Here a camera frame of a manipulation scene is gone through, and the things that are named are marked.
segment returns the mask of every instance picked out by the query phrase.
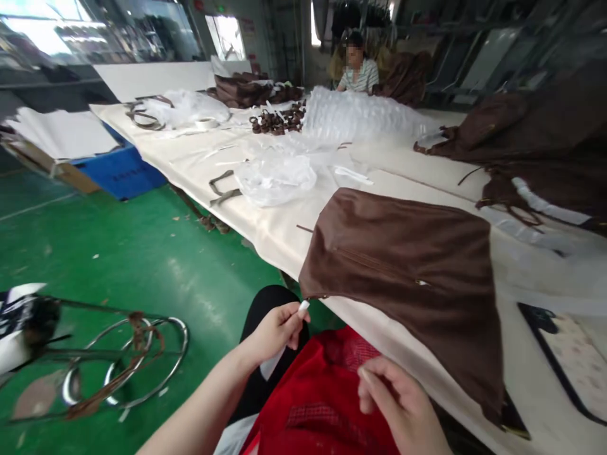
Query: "zipper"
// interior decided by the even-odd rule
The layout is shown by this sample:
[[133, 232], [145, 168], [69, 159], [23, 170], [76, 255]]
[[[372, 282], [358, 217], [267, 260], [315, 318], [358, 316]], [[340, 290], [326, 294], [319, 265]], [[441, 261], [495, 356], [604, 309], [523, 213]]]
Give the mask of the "zipper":
[[344, 248], [339, 248], [338, 246], [334, 247], [333, 251], [353, 262], [356, 262], [357, 264], [364, 265], [369, 269], [377, 270], [378, 272], [381, 272], [384, 275], [390, 276], [390, 278], [403, 278], [403, 274], [399, 270], [396, 270], [394, 267], [390, 267], [389, 265], [386, 265], [378, 261], [377, 259], [374, 259], [362, 253], [355, 252], [352, 250], [346, 250]]

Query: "phone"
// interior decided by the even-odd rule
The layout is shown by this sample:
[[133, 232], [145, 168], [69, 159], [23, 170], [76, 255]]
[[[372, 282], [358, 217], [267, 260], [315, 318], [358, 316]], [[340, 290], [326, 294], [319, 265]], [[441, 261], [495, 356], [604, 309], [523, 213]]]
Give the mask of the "phone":
[[607, 361], [567, 314], [518, 303], [550, 366], [575, 407], [607, 426]]

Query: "fingernail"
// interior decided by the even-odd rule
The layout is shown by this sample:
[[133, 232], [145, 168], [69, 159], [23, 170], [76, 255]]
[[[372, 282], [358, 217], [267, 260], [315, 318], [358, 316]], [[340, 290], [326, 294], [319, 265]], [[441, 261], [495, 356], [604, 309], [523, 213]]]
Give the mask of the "fingernail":
[[364, 367], [360, 367], [359, 368], [359, 373], [360, 376], [365, 380], [365, 382], [369, 385], [372, 384], [372, 379], [371, 379], [371, 375], [369, 375], [369, 372], [364, 368]]

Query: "bubble wrap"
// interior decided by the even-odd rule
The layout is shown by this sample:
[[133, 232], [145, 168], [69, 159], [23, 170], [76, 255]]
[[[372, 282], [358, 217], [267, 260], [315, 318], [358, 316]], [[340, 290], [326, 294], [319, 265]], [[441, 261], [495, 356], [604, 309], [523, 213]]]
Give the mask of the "bubble wrap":
[[393, 99], [315, 87], [308, 98], [303, 134], [331, 142], [418, 138], [440, 124]]

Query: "blue plastic crate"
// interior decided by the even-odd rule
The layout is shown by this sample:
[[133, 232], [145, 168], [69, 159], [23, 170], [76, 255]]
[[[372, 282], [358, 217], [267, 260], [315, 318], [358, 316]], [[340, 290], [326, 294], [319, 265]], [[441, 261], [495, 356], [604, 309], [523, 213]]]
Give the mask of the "blue plastic crate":
[[141, 159], [134, 145], [125, 144], [122, 149], [71, 163], [118, 200], [132, 199], [164, 185], [166, 178]]

